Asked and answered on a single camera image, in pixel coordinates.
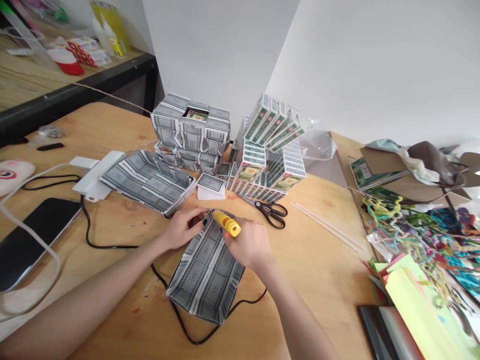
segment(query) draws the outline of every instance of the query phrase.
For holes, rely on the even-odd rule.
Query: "pink mouse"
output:
[[[35,172],[35,166],[23,159],[0,162],[0,197],[7,195]]]

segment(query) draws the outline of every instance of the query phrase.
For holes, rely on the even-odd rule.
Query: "yellow glue gun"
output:
[[[242,228],[235,220],[221,212],[220,210],[213,210],[213,218],[232,236],[236,237],[240,234]]]

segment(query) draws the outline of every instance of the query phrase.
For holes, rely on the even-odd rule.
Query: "phone screen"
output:
[[[80,211],[77,201],[50,197],[23,221],[51,245]],[[11,290],[29,272],[45,249],[25,230],[16,227],[0,242],[0,293]]]

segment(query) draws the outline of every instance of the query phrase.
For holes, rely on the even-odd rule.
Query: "black scissors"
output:
[[[256,207],[258,210],[260,210],[261,213],[266,217],[270,225],[272,225],[274,228],[285,229],[285,226],[286,226],[285,220],[283,220],[282,218],[286,217],[289,214],[285,206],[277,203],[267,204],[264,202],[260,202],[258,200],[252,200],[249,197],[246,197],[241,194],[238,194],[238,196],[240,196],[243,200],[245,200],[247,203],[249,203],[253,207]],[[271,218],[274,218],[276,222],[281,224],[281,226],[278,226],[277,224],[273,223]]]

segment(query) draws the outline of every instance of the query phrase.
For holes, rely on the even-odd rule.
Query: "white stick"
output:
[[[323,220],[320,216],[318,216],[317,214],[314,214],[313,212],[311,212],[310,210],[308,210],[306,207],[300,205],[298,202],[296,203],[296,205],[298,207],[300,207],[301,209],[305,210],[307,213],[309,213],[310,215],[312,215],[313,217],[315,217],[317,220],[319,220],[323,227],[326,228],[327,230],[329,230],[330,232],[332,232],[332,230],[334,230],[335,232],[343,235],[345,238],[347,238],[348,240],[350,240],[352,243],[354,243],[355,245],[357,245],[360,249],[362,250],[367,250],[363,245],[359,244],[357,241],[355,241],[354,239],[352,239],[350,236],[348,236],[346,233],[344,233],[343,231],[337,229],[335,226],[329,224],[328,222],[326,222],[325,220]]]
[[[300,207],[298,207],[297,205],[295,205],[293,202],[290,202],[290,204],[297,210],[301,211],[302,213],[304,213],[305,215],[307,215],[310,219],[312,219],[314,222],[316,222],[317,224],[323,226],[325,228],[325,225],[322,224],[319,220],[317,220],[315,217],[313,217],[312,215],[310,215],[308,212],[306,212],[305,210],[302,210]],[[333,231],[331,231],[330,229],[326,228],[328,231],[330,231],[333,235],[335,235],[337,238],[339,238],[340,240],[342,240],[345,244],[347,244],[349,247],[351,247],[353,250],[355,250],[357,253],[360,253],[360,250],[358,250],[352,243],[350,243],[346,238],[344,238],[342,235],[340,235],[339,233],[335,233]]]

